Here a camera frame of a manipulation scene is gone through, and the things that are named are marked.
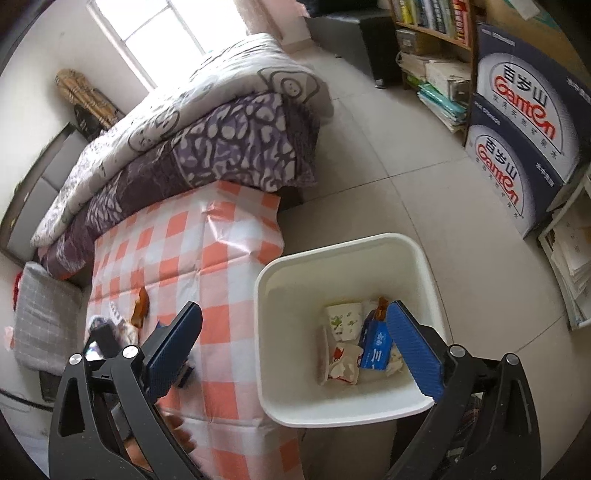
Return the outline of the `upper Ganten water carton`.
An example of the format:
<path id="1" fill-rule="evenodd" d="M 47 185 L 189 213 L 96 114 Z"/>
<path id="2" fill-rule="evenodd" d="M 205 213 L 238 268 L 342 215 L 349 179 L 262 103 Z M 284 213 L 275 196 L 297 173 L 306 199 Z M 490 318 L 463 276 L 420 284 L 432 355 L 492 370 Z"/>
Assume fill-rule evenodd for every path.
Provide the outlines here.
<path id="1" fill-rule="evenodd" d="M 590 90 L 531 44 L 486 23 L 477 33 L 477 93 L 570 180 L 590 143 Z"/>

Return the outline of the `purple patterned bed sheet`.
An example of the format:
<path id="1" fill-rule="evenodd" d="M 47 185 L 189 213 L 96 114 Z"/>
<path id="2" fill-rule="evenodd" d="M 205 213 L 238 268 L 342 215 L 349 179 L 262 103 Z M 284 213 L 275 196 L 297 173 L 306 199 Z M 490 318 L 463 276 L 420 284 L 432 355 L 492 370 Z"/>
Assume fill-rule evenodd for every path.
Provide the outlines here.
<path id="1" fill-rule="evenodd" d="M 92 260 L 95 241 L 136 212 L 217 180 L 289 197 L 315 184 L 320 122 L 280 94 L 259 94 L 217 107 L 131 161 L 75 215 L 40 257 L 66 280 Z"/>

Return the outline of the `orange peel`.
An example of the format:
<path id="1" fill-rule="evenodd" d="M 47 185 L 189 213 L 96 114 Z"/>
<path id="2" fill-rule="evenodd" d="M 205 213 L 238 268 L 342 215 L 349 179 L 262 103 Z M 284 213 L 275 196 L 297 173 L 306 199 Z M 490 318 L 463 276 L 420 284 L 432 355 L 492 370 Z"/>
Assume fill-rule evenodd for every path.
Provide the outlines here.
<path id="1" fill-rule="evenodd" d="M 134 301 L 133 310 L 130 317 L 130 323 L 137 329 L 143 327 L 144 319 L 147 317 L 149 311 L 149 297 L 144 287 L 141 287 Z"/>
<path id="2" fill-rule="evenodd" d="M 386 297 L 378 299 L 378 306 L 374 310 L 374 319 L 377 321 L 384 321 L 386 319 L 387 309 L 390 301 Z"/>

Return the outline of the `white floral paper cup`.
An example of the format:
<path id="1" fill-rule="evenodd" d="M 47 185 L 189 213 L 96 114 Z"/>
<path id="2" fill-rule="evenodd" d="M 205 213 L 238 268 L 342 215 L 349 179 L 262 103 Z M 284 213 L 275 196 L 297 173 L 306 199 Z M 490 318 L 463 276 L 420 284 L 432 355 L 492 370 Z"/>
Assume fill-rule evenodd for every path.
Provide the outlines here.
<path id="1" fill-rule="evenodd" d="M 325 307 L 332 337 L 335 341 L 356 341 L 363 326 L 363 304 L 344 303 Z"/>

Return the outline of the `red white checkered tablecloth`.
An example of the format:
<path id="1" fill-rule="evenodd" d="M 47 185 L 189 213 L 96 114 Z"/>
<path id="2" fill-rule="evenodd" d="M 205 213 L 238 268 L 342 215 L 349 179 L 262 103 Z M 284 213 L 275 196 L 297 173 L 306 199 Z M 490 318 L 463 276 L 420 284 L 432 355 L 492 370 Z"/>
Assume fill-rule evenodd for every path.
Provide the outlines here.
<path id="1" fill-rule="evenodd" d="M 279 205 L 276 195 L 218 181 L 142 209 L 94 244 L 89 316 L 129 317 L 145 290 L 148 335 L 187 302 L 200 306 L 193 374 L 159 404 L 182 417 L 192 456 L 213 479 L 303 477 L 296 431 L 266 416 L 256 388 L 254 284 L 283 251 Z"/>

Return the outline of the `brown cardboard box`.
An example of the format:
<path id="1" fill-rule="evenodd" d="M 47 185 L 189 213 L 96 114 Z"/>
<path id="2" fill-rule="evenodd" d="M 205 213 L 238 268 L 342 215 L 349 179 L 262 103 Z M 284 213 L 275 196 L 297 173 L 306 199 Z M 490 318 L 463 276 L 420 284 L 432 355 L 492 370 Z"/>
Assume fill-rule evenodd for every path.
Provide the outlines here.
<path id="1" fill-rule="evenodd" d="M 485 1 L 486 22 L 519 37 L 590 83 L 590 68 L 554 19 L 534 1 L 538 13 L 524 19 L 511 1 Z"/>

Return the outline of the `beige plaid hanging coat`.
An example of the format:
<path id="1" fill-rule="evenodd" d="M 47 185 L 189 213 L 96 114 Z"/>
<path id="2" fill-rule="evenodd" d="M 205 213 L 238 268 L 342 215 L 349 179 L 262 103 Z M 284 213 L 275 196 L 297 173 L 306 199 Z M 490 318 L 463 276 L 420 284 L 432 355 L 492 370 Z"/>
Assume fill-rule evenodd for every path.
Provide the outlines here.
<path id="1" fill-rule="evenodd" d="M 55 84 L 74 111 L 88 114 L 101 130 L 109 130 L 124 116 L 106 95 L 77 70 L 59 70 L 55 75 Z"/>

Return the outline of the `grey checkered covered nightstand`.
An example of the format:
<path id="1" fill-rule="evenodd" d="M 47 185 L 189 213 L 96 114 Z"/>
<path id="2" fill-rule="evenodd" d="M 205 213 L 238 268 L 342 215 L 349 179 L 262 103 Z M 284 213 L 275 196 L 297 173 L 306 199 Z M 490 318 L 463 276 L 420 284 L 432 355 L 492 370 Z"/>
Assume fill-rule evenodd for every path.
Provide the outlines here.
<path id="1" fill-rule="evenodd" d="M 14 324 L 17 362 L 34 371 L 60 376 L 77 351 L 83 291 L 57 280 L 38 263 L 24 266 L 18 287 Z"/>

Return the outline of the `lower Ganten water carton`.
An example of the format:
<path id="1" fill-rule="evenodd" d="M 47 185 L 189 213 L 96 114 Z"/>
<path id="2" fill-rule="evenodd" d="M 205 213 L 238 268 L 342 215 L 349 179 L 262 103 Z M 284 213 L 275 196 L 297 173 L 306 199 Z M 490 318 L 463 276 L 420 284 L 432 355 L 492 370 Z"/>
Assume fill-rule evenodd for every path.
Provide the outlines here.
<path id="1" fill-rule="evenodd" d="M 565 189 L 563 180 L 522 131 L 478 94 L 470 104 L 466 152 L 523 238 L 548 217 Z"/>

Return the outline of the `red white snack wrapper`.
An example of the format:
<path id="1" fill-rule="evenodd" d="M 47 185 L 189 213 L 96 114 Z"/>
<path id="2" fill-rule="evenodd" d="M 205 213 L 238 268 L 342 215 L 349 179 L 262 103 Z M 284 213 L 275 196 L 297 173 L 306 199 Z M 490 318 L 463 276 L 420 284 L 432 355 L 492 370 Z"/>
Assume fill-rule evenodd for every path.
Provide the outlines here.
<path id="1" fill-rule="evenodd" d="M 356 385 L 360 377 L 359 362 L 363 348 L 351 342 L 333 342 L 325 326 L 318 327 L 317 342 L 318 384 L 325 385 L 329 380 Z"/>

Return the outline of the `small blue carton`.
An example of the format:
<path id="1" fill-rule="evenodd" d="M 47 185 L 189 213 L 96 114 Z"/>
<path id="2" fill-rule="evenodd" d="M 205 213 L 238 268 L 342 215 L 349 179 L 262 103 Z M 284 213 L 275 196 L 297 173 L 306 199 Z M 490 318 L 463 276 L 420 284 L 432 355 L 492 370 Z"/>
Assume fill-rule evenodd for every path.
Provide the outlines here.
<path id="1" fill-rule="evenodd" d="M 361 369 L 385 371 L 391 358 L 393 341 L 384 320 L 377 320 L 376 311 L 370 311 L 363 321 L 359 340 L 363 349 L 359 366 Z"/>

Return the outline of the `ganten water carton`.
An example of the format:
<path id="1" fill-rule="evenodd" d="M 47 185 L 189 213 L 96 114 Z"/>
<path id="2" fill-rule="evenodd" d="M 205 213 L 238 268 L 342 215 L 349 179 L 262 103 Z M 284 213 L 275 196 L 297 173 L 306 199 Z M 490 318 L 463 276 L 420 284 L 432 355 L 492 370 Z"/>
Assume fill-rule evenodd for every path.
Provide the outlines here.
<path id="1" fill-rule="evenodd" d="M 477 33 L 477 93 L 570 180 L 590 143 L 590 90 L 531 44 L 486 23 Z"/>
<path id="2" fill-rule="evenodd" d="M 523 238 L 548 217 L 565 189 L 563 180 L 522 131 L 478 94 L 470 104 L 466 152 Z"/>

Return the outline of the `white grey patterned quilt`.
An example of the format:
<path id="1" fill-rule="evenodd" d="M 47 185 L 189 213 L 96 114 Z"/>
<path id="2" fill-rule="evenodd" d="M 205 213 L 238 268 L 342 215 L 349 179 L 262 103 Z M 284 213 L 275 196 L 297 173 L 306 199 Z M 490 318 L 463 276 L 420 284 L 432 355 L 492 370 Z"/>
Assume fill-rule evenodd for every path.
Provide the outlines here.
<path id="1" fill-rule="evenodd" d="M 35 248 L 53 244 L 74 216 L 116 173 L 142 153 L 229 101 L 280 93 L 318 119 L 334 114 L 329 86 L 291 59 L 272 35 L 251 35 L 203 60 L 190 76 L 156 88 L 79 155 L 31 237 Z"/>

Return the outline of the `black storage bench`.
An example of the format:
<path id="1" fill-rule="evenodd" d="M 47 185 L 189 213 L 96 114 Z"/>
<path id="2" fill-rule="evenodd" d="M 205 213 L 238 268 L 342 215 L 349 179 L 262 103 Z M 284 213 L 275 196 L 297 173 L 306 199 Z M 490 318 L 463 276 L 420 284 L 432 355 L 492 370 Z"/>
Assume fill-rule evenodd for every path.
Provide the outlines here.
<path id="1" fill-rule="evenodd" d="M 400 84 L 394 20 L 382 9 L 305 17 L 311 39 L 370 77 L 377 88 Z"/>

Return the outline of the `wooden bookshelf with books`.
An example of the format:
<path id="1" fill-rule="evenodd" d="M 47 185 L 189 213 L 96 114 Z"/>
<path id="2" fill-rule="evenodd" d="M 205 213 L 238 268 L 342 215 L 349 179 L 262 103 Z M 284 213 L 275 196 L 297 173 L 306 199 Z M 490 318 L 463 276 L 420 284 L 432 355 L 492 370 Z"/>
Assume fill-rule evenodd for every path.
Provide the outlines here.
<path id="1" fill-rule="evenodd" d="M 473 1 L 390 1 L 403 85 L 453 134 L 466 135 L 476 88 L 476 20 Z"/>

